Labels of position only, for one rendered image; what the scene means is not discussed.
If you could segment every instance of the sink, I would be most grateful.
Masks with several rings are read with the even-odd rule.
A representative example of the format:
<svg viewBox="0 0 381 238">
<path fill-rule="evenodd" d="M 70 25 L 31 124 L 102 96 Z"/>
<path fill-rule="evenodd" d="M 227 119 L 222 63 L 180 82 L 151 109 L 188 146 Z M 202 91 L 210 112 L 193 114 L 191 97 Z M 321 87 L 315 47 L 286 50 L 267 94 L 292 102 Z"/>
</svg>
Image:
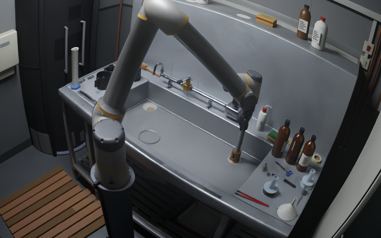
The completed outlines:
<svg viewBox="0 0 381 238">
<path fill-rule="evenodd" d="M 163 88 L 153 80 L 135 87 L 126 102 L 125 131 L 209 184 L 234 194 L 271 146 L 247 133 L 242 146 L 246 151 L 238 164 L 232 164 L 228 158 L 238 136 L 238 124 L 179 93 L 183 93 L 180 87 Z M 133 105 L 137 97 L 142 102 Z M 223 108 L 214 110 L 223 115 Z"/>
</svg>

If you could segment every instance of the small brown vial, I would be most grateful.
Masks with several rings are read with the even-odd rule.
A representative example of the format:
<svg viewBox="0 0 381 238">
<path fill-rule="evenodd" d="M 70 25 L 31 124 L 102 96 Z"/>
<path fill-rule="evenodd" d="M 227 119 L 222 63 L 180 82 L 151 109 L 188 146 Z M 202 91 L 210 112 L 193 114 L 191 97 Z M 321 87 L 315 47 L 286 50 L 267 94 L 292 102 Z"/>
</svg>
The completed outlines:
<svg viewBox="0 0 381 238">
<path fill-rule="evenodd" d="M 304 143 L 303 133 L 304 127 L 301 127 L 299 133 L 296 133 L 294 135 L 294 138 L 292 139 L 290 149 L 288 150 L 286 156 L 286 163 L 289 165 L 294 165 L 296 163 L 296 160 L 298 159 L 299 152 Z"/>
<path fill-rule="evenodd" d="M 303 152 L 299 157 L 298 163 L 296 164 L 296 169 L 300 172 L 304 172 L 307 169 L 308 164 L 314 155 L 316 145 L 315 145 L 316 136 L 312 135 L 311 140 L 307 141 L 304 145 Z"/>
<path fill-rule="evenodd" d="M 298 32 L 296 35 L 303 40 L 307 40 L 308 30 L 310 29 L 311 13 L 308 9 L 310 9 L 310 6 L 304 4 L 304 8 L 299 14 Z"/>
<path fill-rule="evenodd" d="M 288 127 L 290 125 L 290 120 L 286 120 L 284 125 L 280 127 L 278 135 L 275 139 L 274 147 L 272 147 L 271 154 L 275 158 L 280 158 L 283 155 L 284 149 L 286 148 L 288 137 L 290 136 L 291 130 Z"/>
</svg>

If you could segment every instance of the brass fitting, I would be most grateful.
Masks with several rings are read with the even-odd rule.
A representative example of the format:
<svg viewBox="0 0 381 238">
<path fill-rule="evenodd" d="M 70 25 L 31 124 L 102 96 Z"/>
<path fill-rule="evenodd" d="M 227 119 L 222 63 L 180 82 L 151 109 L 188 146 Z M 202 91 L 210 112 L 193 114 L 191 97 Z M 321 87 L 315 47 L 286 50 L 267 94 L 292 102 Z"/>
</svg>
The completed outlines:
<svg viewBox="0 0 381 238">
<path fill-rule="evenodd" d="M 183 83 L 181 86 L 183 87 L 184 91 L 190 92 L 192 88 L 191 79 L 188 79 L 187 81 L 185 81 L 185 83 Z"/>
<path fill-rule="evenodd" d="M 235 149 L 236 148 L 233 148 L 233 151 L 232 151 L 232 155 L 230 156 L 229 160 L 230 162 L 232 163 L 238 163 L 240 161 L 240 158 L 241 158 L 241 153 L 242 153 L 242 150 L 240 149 L 239 152 L 235 152 Z"/>
</svg>

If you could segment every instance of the robotic arm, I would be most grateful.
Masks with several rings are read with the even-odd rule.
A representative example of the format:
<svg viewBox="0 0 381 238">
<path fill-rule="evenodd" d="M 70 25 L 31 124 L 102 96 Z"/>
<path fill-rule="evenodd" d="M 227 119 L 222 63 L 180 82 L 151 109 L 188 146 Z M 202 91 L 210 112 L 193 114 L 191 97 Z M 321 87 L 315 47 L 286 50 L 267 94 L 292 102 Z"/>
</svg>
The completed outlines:
<svg viewBox="0 0 381 238">
<path fill-rule="evenodd" d="M 249 75 L 250 70 L 248 74 L 237 74 L 188 19 L 188 16 L 171 0 L 144 0 L 111 75 L 105 96 L 99 99 L 92 113 L 97 162 L 94 175 L 103 186 L 119 188 L 129 182 L 124 139 L 123 143 L 120 142 L 120 138 L 124 138 L 121 125 L 126 112 L 124 104 L 158 29 L 166 35 L 173 35 L 181 42 L 217 78 L 243 109 L 243 115 L 239 120 L 240 135 L 237 147 L 233 149 L 230 157 L 233 163 L 239 161 L 240 147 L 257 103 L 260 83 L 255 76 Z"/>
</svg>

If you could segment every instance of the gray floor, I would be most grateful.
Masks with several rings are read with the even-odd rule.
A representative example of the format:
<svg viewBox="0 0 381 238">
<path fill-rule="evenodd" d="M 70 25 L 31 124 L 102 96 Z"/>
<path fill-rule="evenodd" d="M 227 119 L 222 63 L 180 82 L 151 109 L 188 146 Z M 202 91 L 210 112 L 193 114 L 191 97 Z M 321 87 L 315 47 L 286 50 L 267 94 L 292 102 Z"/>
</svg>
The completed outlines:
<svg viewBox="0 0 381 238">
<path fill-rule="evenodd" d="M 78 151 L 77 156 L 84 153 L 86 153 L 85 148 Z M 53 157 L 30 146 L 0 164 L 0 201 L 57 166 L 61 166 L 79 186 L 85 188 L 73 175 L 69 155 Z M 106 226 L 103 226 L 88 237 L 104 238 L 105 236 L 107 236 L 107 230 Z M 3 219 L 0 219 L 0 237 L 13 238 Z"/>
</svg>

